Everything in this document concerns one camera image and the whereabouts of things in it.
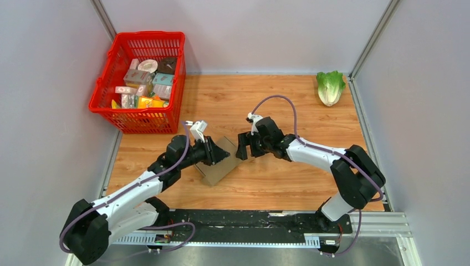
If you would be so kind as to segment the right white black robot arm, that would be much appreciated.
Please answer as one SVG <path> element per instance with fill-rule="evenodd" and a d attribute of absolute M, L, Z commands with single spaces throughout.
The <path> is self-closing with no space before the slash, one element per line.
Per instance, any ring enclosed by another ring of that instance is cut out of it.
<path fill-rule="evenodd" d="M 383 195 L 381 188 L 386 178 L 362 147 L 333 148 L 296 134 L 284 134 L 269 116 L 250 114 L 247 121 L 252 128 L 238 134 L 236 158 L 246 160 L 249 155 L 272 154 L 278 159 L 306 163 L 332 174 L 338 192 L 317 211 L 316 225 L 321 231 L 332 231 L 343 215 L 363 209 L 375 195 Z"/>

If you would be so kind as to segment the brown cardboard paper box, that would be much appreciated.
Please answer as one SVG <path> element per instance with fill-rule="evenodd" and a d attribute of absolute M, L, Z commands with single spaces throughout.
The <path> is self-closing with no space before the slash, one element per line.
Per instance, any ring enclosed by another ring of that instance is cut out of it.
<path fill-rule="evenodd" d="M 195 165 L 195 169 L 202 176 L 202 183 L 207 186 L 215 186 L 243 162 L 236 158 L 237 146 L 228 137 L 224 136 L 218 139 L 216 145 L 227 151 L 229 156 L 212 166 L 205 165 L 204 163 Z"/>

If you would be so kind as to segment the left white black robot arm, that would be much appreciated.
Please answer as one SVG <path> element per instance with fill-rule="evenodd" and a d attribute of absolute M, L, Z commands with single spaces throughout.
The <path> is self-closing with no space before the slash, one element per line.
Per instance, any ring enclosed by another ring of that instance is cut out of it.
<path fill-rule="evenodd" d="M 61 250 L 89 265 L 113 240 L 140 228 L 166 228 L 169 214 L 151 204 L 156 195 L 176 183 L 184 168 L 198 163 L 213 166 L 229 156 L 209 136 L 194 144 L 187 135 L 174 136 L 166 151 L 137 179 L 109 196 L 74 203 L 59 235 Z"/>

